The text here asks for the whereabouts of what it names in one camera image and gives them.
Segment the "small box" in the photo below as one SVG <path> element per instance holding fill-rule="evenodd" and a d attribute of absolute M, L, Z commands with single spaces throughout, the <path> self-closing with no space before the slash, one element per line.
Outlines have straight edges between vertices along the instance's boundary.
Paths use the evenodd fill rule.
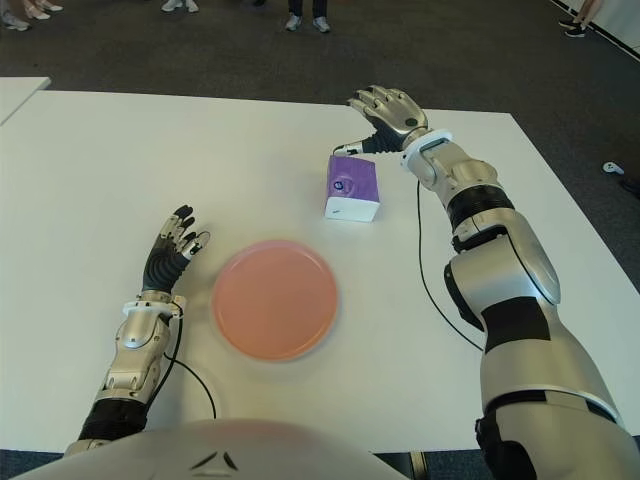
<path fill-rule="evenodd" d="M 376 164 L 355 157 L 329 158 L 324 216 L 371 222 L 380 206 Z"/>

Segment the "black cable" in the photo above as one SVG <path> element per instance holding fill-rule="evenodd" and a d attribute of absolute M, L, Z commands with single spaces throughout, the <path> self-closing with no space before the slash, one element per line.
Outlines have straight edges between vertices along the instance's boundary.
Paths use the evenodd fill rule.
<path fill-rule="evenodd" d="M 176 307 L 180 309 L 180 316 L 178 317 L 178 334 L 176 335 L 176 346 L 173 349 L 173 359 L 169 363 L 167 370 L 164 372 L 164 376 L 162 377 L 162 380 L 160 380 L 160 383 L 151 394 L 151 397 L 149 397 L 149 401 L 147 402 L 147 412 L 151 409 L 151 405 L 153 404 L 154 400 L 158 396 L 160 389 L 164 386 L 165 382 L 167 381 L 167 378 L 169 378 L 169 374 L 171 373 L 171 370 L 173 370 L 173 365 L 176 363 L 175 358 L 178 355 L 178 350 L 180 349 L 180 341 L 182 340 L 182 317 L 184 315 L 184 312 L 182 311 L 182 307 L 180 305 L 178 305 L 175 302 L 171 302 L 171 303 L 173 303 Z"/>
<path fill-rule="evenodd" d="M 482 351 L 482 348 L 480 346 L 472 342 L 464 333 L 458 330 L 453 323 L 451 323 L 451 321 L 442 312 L 442 310 L 440 309 L 436 301 L 433 299 L 433 296 L 431 296 L 431 292 L 429 291 L 429 287 L 427 287 L 427 282 L 424 279 L 424 269 L 422 267 L 422 212 L 420 210 L 420 180 L 418 180 L 418 184 L 416 185 L 416 198 L 417 198 L 417 204 L 418 204 L 418 264 L 420 265 L 420 278 L 422 278 L 422 285 L 424 286 L 424 289 L 427 292 L 427 295 L 429 296 L 429 300 L 431 300 L 431 303 L 433 303 L 433 306 L 436 307 L 436 310 L 438 310 L 438 313 L 440 314 L 440 316 L 444 318 L 444 321 L 447 322 L 449 326 L 457 332 L 458 335 L 460 335 L 462 338 L 464 338 L 467 342 L 469 342 L 471 345 L 476 347 L 478 350 Z"/>
<path fill-rule="evenodd" d="M 198 374 L 196 372 L 194 372 L 191 367 L 189 365 L 187 365 L 184 362 L 181 362 L 180 360 L 176 359 L 176 358 L 171 358 L 169 355 L 167 355 L 166 353 L 164 354 L 164 358 L 166 358 L 167 360 L 171 360 L 172 362 L 177 363 L 178 365 L 180 365 L 181 367 L 185 368 L 191 375 L 194 376 L 194 378 L 196 380 L 198 380 L 198 382 L 200 382 L 200 385 L 202 385 L 202 388 L 204 388 L 204 391 L 207 394 L 207 397 L 209 397 L 209 403 L 211 403 L 211 410 L 213 410 L 213 419 L 215 420 L 216 418 L 218 418 L 218 412 L 216 411 L 216 404 L 213 401 L 213 397 L 211 396 L 211 392 L 209 391 L 209 389 L 207 388 L 207 385 L 202 381 L 202 379 L 198 376 Z"/>

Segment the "robot forearm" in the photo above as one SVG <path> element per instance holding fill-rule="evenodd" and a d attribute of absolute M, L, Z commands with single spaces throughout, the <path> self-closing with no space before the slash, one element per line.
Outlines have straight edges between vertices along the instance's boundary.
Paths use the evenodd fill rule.
<path fill-rule="evenodd" d="M 116 354 L 71 455 L 142 431 L 169 343 L 169 320 L 180 316 L 184 299 L 143 292 L 124 306 L 127 318 L 116 334 Z"/>

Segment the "gray carpet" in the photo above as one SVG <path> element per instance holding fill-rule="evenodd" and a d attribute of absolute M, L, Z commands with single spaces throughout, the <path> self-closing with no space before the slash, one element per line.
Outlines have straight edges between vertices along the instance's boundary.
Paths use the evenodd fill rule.
<path fill-rule="evenodd" d="M 640 177 L 640 63 L 593 33 L 564 37 L 546 0 L 330 0 L 334 32 L 324 36 L 309 0 L 295 34 L 282 30 L 284 0 L 260 9 L 200 0 L 196 15 L 163 14 L 156 1 L 61 1 L 66 10 L 32 31 L 2 31 L 0 76 L 46 75 L 57 90 L 310 103 L 342 103 L 378 83 L 428 108 L 510 112 L 640 289 L 640 201 L 600 170 L 612 160 Z M 2 452 L 0 478 L 7 465 L 47 459 Z M 478 452 L 429 461 L 434 480 L 489 478 Z"/>

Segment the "sneaker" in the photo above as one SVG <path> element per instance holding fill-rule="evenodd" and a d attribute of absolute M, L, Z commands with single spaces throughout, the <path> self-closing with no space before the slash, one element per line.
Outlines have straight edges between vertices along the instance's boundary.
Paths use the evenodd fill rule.
<path fill-rule="evenodd" d="M 329 33 L 331 31 L 331 26 L 327 22 L 327 17 L 314 18 L 313 26 L 322 33 Z"/>
<path fill-rule="evenodd" d="M 290 32 L 295 32 L 298 29 L 298 27 L 300 27 L 301 24 L 302 24 L 302 17 L 298 17 L 297 15 L 294 15 L 292 13 L 291 16 L 289 17 L 289 21 L 284 26 L 284 28 L 286 30 L 289 30 Z"/>
<path fill-rule="evenodd" d="M 31 28 L 29 23 L 20 20 L 8 10 L 2 14 L 2 23 L 9 30 L 18 30 L 19 32 L 24 32 Z"/>
<path fill-rule="evenodd" d="M 574 22 L 572 20 L 558 20 L 558 25 L 564 28 L 576 28 L 580 26 L 580 22 Z"/>
<path fill-rule="evenodd" d="M 200 11 L 198 5 L 196 5 L 196 2 L 194 2 L 193 0 L 186 0 L 185 5 L 187 6 L 187 11 L 189 13 L 196 13 Z"/>
<path fill-rule="evenodd" d="M 24 0 L 24 11 L 29 18 L 36 18 L 38 20 L 48 20 L 51 18 L 51 15 L 44 13 L 28 0 Z"/>
<path fill-rule="evenodd" d="M 160 9 L 163 12 L 173 12 L 176 8 L 180 8 L 182 6 L 182 0 L 168 0 Z"/>
<path fill-rule="evenodd" d="M 586 31 L 587 31 L 586 28 L 582 28 L 578 26 L 578 27 L 572 28 L 571 30 L 567 30 L 566 32 L 564 32 L 564 34 L 567 37 L 579 38 L 579 37 L 584 37 Z"/>
<path fill-rule="evenodd" d="M 64 10 L 60 5 L 56 5 L 55 3 L 51 3 L 47 0 L 36 0 L 36 6 L 43 12 L 47 10 L 50 12 L 61 12 Z"/>

